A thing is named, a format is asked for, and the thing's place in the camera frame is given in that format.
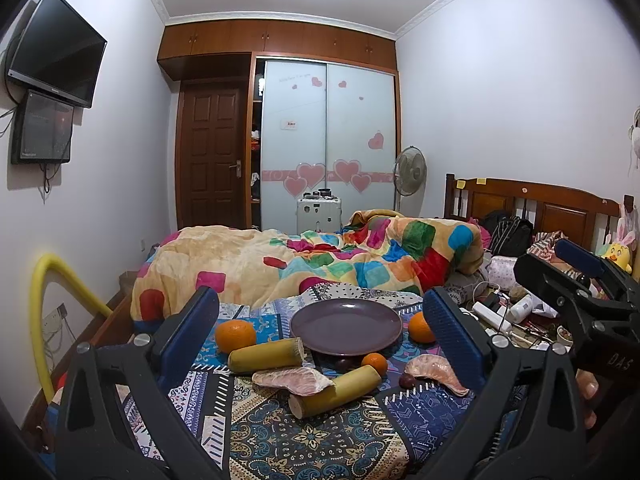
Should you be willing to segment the person's hand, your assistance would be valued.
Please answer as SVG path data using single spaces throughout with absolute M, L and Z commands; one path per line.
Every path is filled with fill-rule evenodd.
M 578 370 L 576 373 L 576 384 L 582 401 L 582 414 L 584 415 L 584 425 L 586 429 L 591 429 L 597 421 L 597 415 L 590 408 L 589 402 L 598 393 L 599 383 L 596 376 L 585 370 Z

